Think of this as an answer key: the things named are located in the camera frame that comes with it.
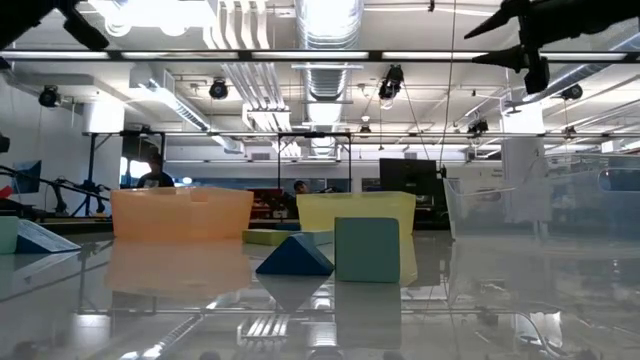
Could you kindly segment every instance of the blue triangular block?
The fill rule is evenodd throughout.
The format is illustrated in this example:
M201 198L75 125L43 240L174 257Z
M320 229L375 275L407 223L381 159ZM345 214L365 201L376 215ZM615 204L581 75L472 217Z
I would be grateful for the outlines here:
M16 254L54 254L80 250L80 246L28 220L18 224Z
M331 261L303 234L289 236L256 270L268 275L329 276L332 272Z

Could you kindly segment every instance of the orange plastic bin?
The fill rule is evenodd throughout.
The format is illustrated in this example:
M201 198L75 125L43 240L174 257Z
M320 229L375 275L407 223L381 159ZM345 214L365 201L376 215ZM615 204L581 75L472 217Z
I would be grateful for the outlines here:
M111 205L119 239L242 242L253 193L210 187L115 190Z

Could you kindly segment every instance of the reflective table surface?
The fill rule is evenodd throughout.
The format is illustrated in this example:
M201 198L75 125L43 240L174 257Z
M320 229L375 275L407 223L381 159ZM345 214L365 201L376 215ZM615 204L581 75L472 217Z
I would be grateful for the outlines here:
M0 256L0 359L640 359L633 251L414 243L406 286L256 276L273 248L232 243Z

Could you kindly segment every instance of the cable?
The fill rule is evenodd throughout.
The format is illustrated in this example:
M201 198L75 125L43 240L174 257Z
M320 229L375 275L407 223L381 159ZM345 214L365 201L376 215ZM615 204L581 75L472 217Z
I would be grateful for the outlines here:
M447 88L447 109L444 114L444 129L442 130L442 147L440 148L440 168L442 168L442 156L444 155L444 145L447 137L447 125L449 125L449 105L451 104L451 81L453 79L453 48L456 45L456 10L458 0L453 0L453 30L451 33L451 59L449 62L449 86Z
M418 123L418 119L416 118L416 113L413 111L413 104L411 103L411 97L409 96L409 90L407 89L406 83L404 83L404 92L407 94L407 101L409 101L409 109L411 109L413 122L416 124L416 129L418 129L418 134L419 134L418 136L420 137L420 143L422 143L422 148L424 149L424 153L425 155L427 155L427 160L431 160L431 158L429 157L429 152L427 151L427 145L424 144L424 139L422 138L422 130L420 130L420 123Z

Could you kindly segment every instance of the man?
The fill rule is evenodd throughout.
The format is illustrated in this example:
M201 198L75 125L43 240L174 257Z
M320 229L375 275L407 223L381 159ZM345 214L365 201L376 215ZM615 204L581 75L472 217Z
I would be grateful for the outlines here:
M138 181L138 188L174 186L171 176L160 170L162 168L162 156L160 156L160 154L155 153L151 155L151 159L149 159L149 166L151 167L151 172L140 178L140 181Z
M296 195L304 195L304 194L311 193L311 191L309 191L309 186L307 186L307 183L305 183L302 180L298 180L295 183L293 183L293 190L295 190Z

